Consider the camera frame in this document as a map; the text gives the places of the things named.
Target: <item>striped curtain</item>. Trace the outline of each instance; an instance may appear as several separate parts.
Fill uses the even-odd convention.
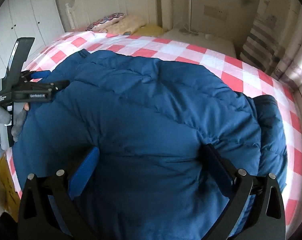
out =
[[[260,0],[240,59],[296,90],[302,84],[302,6]]]

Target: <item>silver bolt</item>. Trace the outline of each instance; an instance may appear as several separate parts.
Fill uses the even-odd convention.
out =
[[[34,174],[33,174],[33,173],[30,173],[30,174],[28,175],[28,179],[32,180],[33,178],[34,178]]]
[[[58,170],[56,174],[60,177],[64,174],[64,170]]]
[[[276,178],[276,176],[275,176],[274,173],[269,173],[269,177],[270,177],[271,179],[275,179],[275,178]]]
[[[245,176],[245,175],[246,175],[246,170],[245,170],[245,169],[239,169],[239,170],[238,170],[238,173],[239,173],[241,176]]]

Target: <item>checkered tablecloth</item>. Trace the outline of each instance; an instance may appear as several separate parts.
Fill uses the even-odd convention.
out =
[[[249,97],[269,94],[276,98],[283,117],[287,142],[288,169],[283,192],[287,230],[302,195],[302,129],[299,110],[291,92],[264,72],[232,57],[195,45],[153,37],[110,35],[105,33],[66,33],[48,46],[24,69],[53,70],[66,57],[81,49],[89,52],[107,49],[131,56],[156,57],[200,64],[221,78],[230,88]],[[15,172],[12,151],[6,153],[19,195],[22,195]]]

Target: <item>wall outlet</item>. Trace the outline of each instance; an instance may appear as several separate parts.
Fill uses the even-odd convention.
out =
[[[225,21],[227,17],[227,9],[221,9],[218,7],[205,5],[204,15],[219,19],[221,21]]]

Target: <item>hand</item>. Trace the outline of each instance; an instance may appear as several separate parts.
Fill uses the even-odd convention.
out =
[[[22,112],[15,118],[16,122],[12,127],[11,133],[13,135],[13,140],[18,141],[19,135],[22,131],[23,124],[27,117],[27,111],[30,109],[29,104],[26,103]],[[11,115],[0,106],[0,123],[9,124],[11,122]],[[0,139],[0,158],[3,155],[3,150],[1,149],[1,139]]]

